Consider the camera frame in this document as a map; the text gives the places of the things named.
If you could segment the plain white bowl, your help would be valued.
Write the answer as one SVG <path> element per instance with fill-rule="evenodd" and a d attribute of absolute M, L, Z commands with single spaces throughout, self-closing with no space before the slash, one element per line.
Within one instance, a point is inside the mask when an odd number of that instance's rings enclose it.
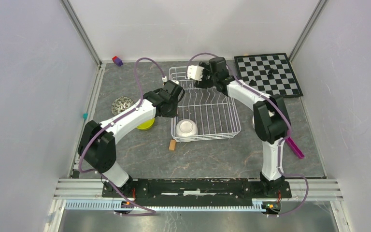
<path fill-rule="evenodd" d="M 191 142 L 198 135 L 197 124 L 190 119 L 183 119 L 176 124 L 174 135 L 178 142 Z"/>

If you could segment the yellow-green bowl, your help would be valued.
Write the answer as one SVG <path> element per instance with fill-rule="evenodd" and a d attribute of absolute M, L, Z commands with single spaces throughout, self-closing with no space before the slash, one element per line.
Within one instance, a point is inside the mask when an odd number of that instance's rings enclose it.
<path fill-rule="evenodd" d="M 139 129 L 139 130 L 144 130 L 144 131 L 149 130 L 153 126 L 154 122 L 155 122 L 155 119 L 152 118 L 152 119 L 147 120 L 147 121 L 143 122 L 142 124 L 138 125 L 136 128 Z"/>

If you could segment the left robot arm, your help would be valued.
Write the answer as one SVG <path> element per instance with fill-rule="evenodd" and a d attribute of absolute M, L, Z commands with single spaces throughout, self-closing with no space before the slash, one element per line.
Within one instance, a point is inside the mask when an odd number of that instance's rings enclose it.
<path fill-rule="evenodd" d="M 118 164 L 116 145 L 129 132 L 155 117 L 174 118 L 178 103 L 185 95 L 184 89 L 168 80 L 162 88 L 148 91 L 122 113 L 108 120 L 86 123 L 77 153 L 85 160 L 90 171 L 97 171 L 109 180 L 114 191 L 121 197 L 132 192 L 132 177 Z"/>

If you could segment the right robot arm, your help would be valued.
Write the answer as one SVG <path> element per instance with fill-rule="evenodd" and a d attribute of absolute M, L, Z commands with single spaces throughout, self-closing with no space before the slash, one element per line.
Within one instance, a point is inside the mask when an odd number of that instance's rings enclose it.
<path fill-rule="evenodd" d="M 252 110 L 254 130 L 263 144 L 260 192 L 265 197 L 272 197 L 283 189 L 283 148 L 291 132 L 283 97 L 265 94 L 247 85 L 238 78 L 223 57 L 214 57 L 199 65 L 189 65 L 186 78 L 196 81 L 199 88 L 215 87 L 218 92 L 238 100 Z"/>

